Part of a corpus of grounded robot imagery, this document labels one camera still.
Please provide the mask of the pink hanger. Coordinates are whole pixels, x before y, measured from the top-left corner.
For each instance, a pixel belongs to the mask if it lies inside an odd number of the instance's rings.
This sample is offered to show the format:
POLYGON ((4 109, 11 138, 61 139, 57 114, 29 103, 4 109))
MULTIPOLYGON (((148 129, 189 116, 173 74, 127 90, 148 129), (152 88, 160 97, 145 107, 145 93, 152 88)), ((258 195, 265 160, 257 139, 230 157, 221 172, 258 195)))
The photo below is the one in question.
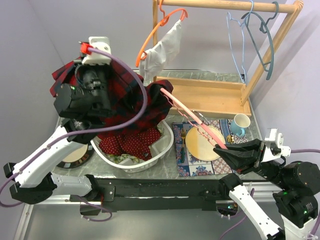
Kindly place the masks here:
POLYGON ((176 97, 174 97, 164 88, 161 88, 160 91, 165 96, 167 101, 171 104, 171 106, 176 109, 181 116, 185 117, 188 122, 196 128, 200 135, 206 138, 212 146, 215 147, 216 144, 218 144, 221 149, 227 149, 223 141, 220 140, 219 137, 207 125, 205 125, 205 123, 201 121, 188 107, 186 107, 182 102, 180 102, 176 97))

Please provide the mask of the red polka dot garment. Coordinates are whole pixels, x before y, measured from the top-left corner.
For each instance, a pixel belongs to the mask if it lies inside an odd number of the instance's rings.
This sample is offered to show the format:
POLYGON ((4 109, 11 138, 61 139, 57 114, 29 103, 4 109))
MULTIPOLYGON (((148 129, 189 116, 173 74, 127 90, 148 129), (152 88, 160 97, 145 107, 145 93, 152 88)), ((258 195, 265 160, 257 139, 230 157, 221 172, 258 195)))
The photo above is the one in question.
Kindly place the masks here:
POLYGON ((99 148, 106 155, 120 157, 122 155, 133 156, 137 159, 148 161, 152 158, 151 145, 162 137, 161 132, 155 128, 149 128, 140 133, 98 135, 99 148))

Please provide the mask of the yellow floral garment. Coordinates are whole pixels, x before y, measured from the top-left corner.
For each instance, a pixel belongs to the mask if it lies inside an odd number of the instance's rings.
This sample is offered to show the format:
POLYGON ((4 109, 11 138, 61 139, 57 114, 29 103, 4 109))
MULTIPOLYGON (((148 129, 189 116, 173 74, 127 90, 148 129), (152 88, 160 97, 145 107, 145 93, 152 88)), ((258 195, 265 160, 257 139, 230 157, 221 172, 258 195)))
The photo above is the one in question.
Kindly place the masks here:
POLYGON ((129 165, 138 165, 148 162, 157 155, 152 152, 152 145, 164 135, 164 128, 158 125, 139 133, 100 136, 98 147, 117 165, 124 165, 127 160, 129 165))

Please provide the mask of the light blue wire hanger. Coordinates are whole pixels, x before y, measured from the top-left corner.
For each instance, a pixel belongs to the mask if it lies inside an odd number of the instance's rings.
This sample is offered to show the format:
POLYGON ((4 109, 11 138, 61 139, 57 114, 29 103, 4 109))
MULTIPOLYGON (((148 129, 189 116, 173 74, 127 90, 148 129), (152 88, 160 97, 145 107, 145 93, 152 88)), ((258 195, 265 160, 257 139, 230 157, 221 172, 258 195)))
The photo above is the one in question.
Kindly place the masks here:
POLYGON ((247 67, 246 67, 246 33, 245 23, 248 16, 244 19, 235 17, 231 10, 228 10, 225 15, 227 38, 231 54, 231 59, 234 65, 235 72, 238 74, 240 81, 247 84, 247 67))

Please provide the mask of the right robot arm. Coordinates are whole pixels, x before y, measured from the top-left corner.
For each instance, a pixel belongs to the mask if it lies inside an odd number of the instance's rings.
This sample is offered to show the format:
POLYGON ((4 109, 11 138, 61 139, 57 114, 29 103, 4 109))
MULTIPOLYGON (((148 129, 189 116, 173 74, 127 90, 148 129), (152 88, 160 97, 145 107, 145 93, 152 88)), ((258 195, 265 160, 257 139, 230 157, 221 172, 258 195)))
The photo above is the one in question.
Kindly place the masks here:
POLYGON ((220 179, 219 194, 242 209, 263 240, 317 240, 320 213, 316 194, 320 192, 319 167, 307 161, 279 163, 291 149, 280 140, 259 140, 219 145, 213 149, 236 173, 220 179), (239 174, 255 172, 281 190, 273 193, 283 220, 281 228, 260 208, 247 191, 239 174))

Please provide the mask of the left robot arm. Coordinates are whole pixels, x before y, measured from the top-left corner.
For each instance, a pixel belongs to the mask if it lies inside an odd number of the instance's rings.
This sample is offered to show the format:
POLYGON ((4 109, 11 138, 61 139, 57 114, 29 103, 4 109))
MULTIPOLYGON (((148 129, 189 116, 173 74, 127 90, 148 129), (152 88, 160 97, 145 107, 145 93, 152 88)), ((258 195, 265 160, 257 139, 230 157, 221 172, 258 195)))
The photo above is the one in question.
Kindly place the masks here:
POLYGON ((7 163, 5 176, 13 180, 14 200, 34 205, 53 195, 75 195, 94 201, 100 194, 95 177, 53 173, 74 151, 86 146, 104 126, 103 118, 114 114, 108 93, 111 67, 108 64, 76 64, 80 85, 63 83, 56 91, 54 107, 62 122, 51 137, 19 163, 7 163))

